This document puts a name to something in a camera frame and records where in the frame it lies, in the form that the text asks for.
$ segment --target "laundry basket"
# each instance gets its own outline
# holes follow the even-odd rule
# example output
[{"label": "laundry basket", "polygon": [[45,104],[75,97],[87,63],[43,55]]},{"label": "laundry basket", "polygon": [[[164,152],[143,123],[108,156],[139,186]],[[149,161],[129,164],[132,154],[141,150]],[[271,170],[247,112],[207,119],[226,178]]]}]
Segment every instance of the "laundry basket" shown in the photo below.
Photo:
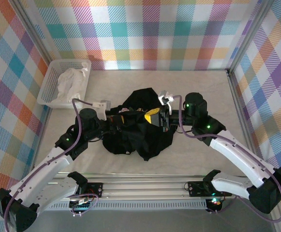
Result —
[{"label": "laundry basket", "polygon": [[[73,108],[72,102],[56,102],[51,103],[52,100],[57,98],[58,95],[58,78],[69,68],[82,69],[82,63],[88,64],[88,71],[85,71],[85,80],[80,89],[81,100],[84,100],[86,93],[89,74],[91,69],[91,61],[88,59],[57,59],[50,62],[45,78],[43,80],[37,102],[41,105],[47,105],[51,108]],[[83,103],[76,101],[75,105],[78,109],[83,107]]]}]

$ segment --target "plaid wall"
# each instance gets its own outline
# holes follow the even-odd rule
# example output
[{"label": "plaid wall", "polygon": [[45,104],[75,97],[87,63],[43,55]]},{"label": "plaid wall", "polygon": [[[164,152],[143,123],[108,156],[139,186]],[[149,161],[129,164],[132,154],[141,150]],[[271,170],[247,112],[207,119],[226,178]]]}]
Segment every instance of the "plaid wall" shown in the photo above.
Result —
[{"label": "plaid wall", "polygon": [[274,1],[235,74],[257,153],[281,166],[281,0]]},{"label": "plaid wall", "polygon": [[32,165],[47,110],[36,103],[46,70],[8,0],[0,0],[0,188],[16,184]]},{"label": "plaid wall", "polygon": [[255,16],[256,11],[249,19],[253,8],[260,3],[257,0],[22,2],[46,38],[52,57],[88,58],[92,68],[98,70],[225,69]]}]

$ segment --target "purple cable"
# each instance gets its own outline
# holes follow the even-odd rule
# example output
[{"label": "purple cable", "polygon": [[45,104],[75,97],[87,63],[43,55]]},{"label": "purple cable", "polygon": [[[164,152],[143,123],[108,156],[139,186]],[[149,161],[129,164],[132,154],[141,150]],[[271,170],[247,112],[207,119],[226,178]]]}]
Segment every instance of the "purple cable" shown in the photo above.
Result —
[{"label": "purple cable", "polygon": [[[51,160],[49,160],[48,163],[51,163],[55,160],[57,160],[58,158],[60,158],[61,156],[64,156],[65,154],[67,154],[69,151],[71,151],[78,143],[79,139],[81,138],[81,134],[82,134],[82,124],[81,124],[81,118],[79,116],[79,113],[77,111],[76,105],[75,105],[75,101],[78,102],[82,102],[86,105],[92,105],[91,103],[87,103],[85,101],[79,100],[77,98],[72,99],[72,104],[74,107],[74,110],[76,112],[76,117],[77,117],[77,122],[78,122],[78,126],[79,126],[79,131],[78,131],[78,135],[77,138],[75,140],[75,142],[72,144],[72,146],[70,146],[67,150],[65,150],[64,152],[62,152],[60,155],[57,155],[56,157],[53,157]],[[24,186],[26,186],[26,183],[29,182],[30,179],[32,179],[32,177],[34,177],[36,175],[36,173],[38,173],[43,167],[47,166],[46,163],[42,164],[40,167],[38,167],[30,176],[28,176],[28,178],[22,183],[22,185],[19,187],[19,190],[22,190],[24,188]],[[5,230],[6,232],[10,232],[9,227],[8,227],[8,214],[10,211],[10,207],[14,201],[14,199],[17,197],[17,195],[19,194],[19,191],[17,191],[12,198],[10,199],[9,203],[6,206],[5,212],[4,212],[4,225],[5,225]]]},{"label": "purple cable", "polygon": [[69,196],[69,197],[84,197],[84,196],[94,196],[94,197],[97,198],[97,200],[96,200],[96,202],[94,202],[94,204],[93,204],[91,207],[89,207],[89,208],[86,209],[85,211],[81,212],[80,214],[76,214],[76,213],[75,213],[75,211],[74,211],[75,206],[73,206],[71,213],[73,213],[74,216],[75,216],[75,215],[81,216],[81,215],[87,213],[90,209],[92,209],[92,208],[93,208],[94,206],[96,206],[96,204],[98,203],[98,195],[96,195],[95,193],[84,193],[84,194],[80,194],[80,195],[71,195],[71,196]]},{"label": "purple cable", "polygon": [[[182,117],[182,102],[183,102],[183,98],[181,95],[176,95],[173,96],[173,98],[179,98],[179,126],[181,127],[183,134],[185,136],[187,136],[188,138],[192,138],[192,139],[199,139],[199,138],[204,138],[204,137],[215,137],[215,138],[219,138],[219,139],[223,139],[224,141],[230,143],[231,145],[235,145],[236,143],[233,142],[232,140],[225,138],[223,136],[217,135],[217,134],[202,134],[202,135],[189,135],[186,133],[186,131],[183,128],[183,117]],[[276,177],[258,160],[256,159],[254,156],[252,156],[249,152],[246,151],[246,149],[244,149],[243,147],[236,145],[236,147],[241,150],[243,153],[245,153],[247,156],[249,156],[254,162],[256,162],[260,167],[262,167],[265,172],[274,180],[274,182],[276,183],[280,195],[281,195],[281,185],[278,182],[278,180],[276,179]],[[246,204],[242,198],[240,196],[238,196],[238,198],[246,205],[248,206],[253,212],[255,212],[261,219],[268,221],[268,222],[273,222],[273,223],[278,223],[281,222],[281,217],[279,219],[268,219],[266,217],[264,217],[263,215],[261,215],[257,210],[255,210],[253,207],[251,207],[250,205]]]}]

